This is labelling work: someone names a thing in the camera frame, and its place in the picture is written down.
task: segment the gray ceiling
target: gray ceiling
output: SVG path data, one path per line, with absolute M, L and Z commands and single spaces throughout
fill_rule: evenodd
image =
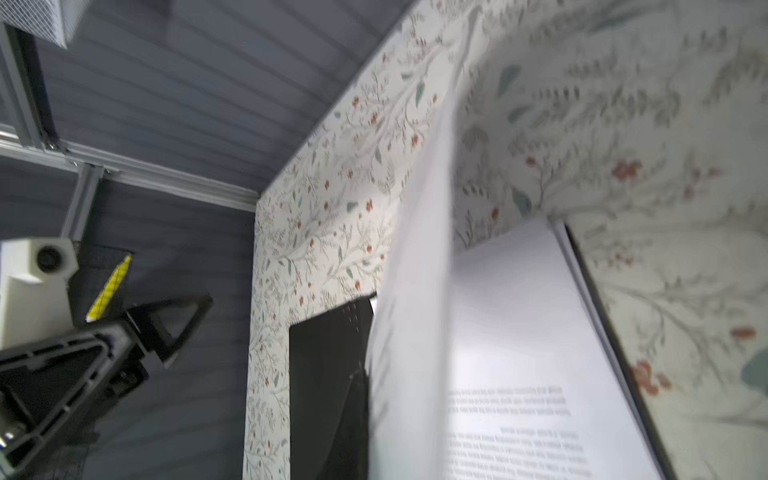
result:
M 96 0 L 38 42 L 61 137 L 262 190 L 410 0 Z

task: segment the yellow tape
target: yellow tape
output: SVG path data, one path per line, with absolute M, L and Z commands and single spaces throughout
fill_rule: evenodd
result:
M 132 258 L 132 255 L 126 255 L 123 261 L 112 270 L 109 280 L 107 280 L 104 288 L 101 289 L 101 293 L 98 294 L 96 301 L 88 311 L 88 315 L 85 317 L 86 322 L 95 322 L 104 315 L 105 311 L 107 311 L 107 306 L 109 306 L 112 296 L 123 282 L 125 274 L 128 273 L 128 267 L 131 265 Z

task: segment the bent page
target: bent page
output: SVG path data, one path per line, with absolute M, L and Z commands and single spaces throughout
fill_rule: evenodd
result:
M 449 478 L 661 478 L 584 301 L 544 220 L 457 257 Z
M 366 352 L 371 480 L 443 479 L 455 79 L 479 12 L 468 14 L 449 90 L 409 181 L 376 304 Z

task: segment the wallpaper panel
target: wallpaper panel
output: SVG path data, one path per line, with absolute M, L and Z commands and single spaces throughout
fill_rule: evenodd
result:
M 289 478 L 288 326 L 382 281 L 460 84 L 457 250 L 564 219 L 682 480 L 768 476 L 768 4 L 426 0 L 257 204 L 244 478 Z

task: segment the wire mesh basket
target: wire mesh basket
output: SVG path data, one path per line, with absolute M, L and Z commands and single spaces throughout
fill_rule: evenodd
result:
M 67 48 L 91 2 L 92 0 L 0 0 L 0 20 Z

